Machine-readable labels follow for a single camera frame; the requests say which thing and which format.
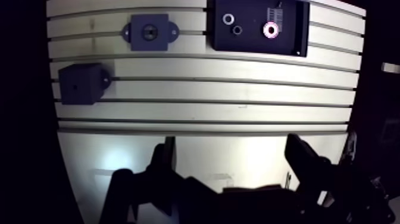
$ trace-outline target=dark background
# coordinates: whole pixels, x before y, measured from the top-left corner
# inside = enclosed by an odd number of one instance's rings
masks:
[[[367,9],[360,81],[350,130],[358,133],[355,164],[381,176],[400,195],[399,3],[348,0]],[[5,211],[15,222],[82,223],[57,139],[48,68],[45,1],[2,1],[1,181]]]

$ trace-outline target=small ring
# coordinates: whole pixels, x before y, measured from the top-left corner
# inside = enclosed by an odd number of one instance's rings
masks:
[[[264,36],[269,39],[276,38],[279,34],[279,26],[274,22],[268,22],[262,28],[262,32],[263,32]]]
[[[232,33],[234,35],[240,35],[240,34],[242,34],[242,32],[243,32],[243,28],[241,26],[234,26],[232,28]]]
[[[232,14],[225,14],[222,16],[222,22],[224,22],[225,25],[232,25],[235,22],[235,17]]]

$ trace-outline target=pink ring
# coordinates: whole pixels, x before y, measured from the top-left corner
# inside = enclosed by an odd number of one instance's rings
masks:
[[[270,28],[271,27],[274,29],[273,33],[270,33]],[[268,22],[262,28],[262,32],[263,32],[264,36],[269,38],[269,39],[276,38],[278,36],[278,34],[279,34],[279,26],[274,22]]]

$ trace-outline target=metal washer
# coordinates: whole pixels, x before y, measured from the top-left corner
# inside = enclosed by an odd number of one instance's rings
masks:
[[[224,22],[225,25],[232,25],[235,22],[235,17],[232,14],[225,14],[222,16],[222,22]]]

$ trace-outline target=mounting hole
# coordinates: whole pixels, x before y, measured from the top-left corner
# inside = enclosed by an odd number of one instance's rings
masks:
[[[143,27],[142,36],[146,41],[153,41],[158,36],[158,29],[153,24],[147,24]]]
[[[279,34],[279,26],[274,22],[268,22],[262,28],[262,32],[269,39],[276,38]]]
[[[225,23],[225,25],[232,25],[235,22],[235,17],[232,14],[225,14],[222,16],[222,22]]]
[[[241,26],[234,26],[232,28],[232,33],[235,35],[240,35],[243,32],[243,29]]]

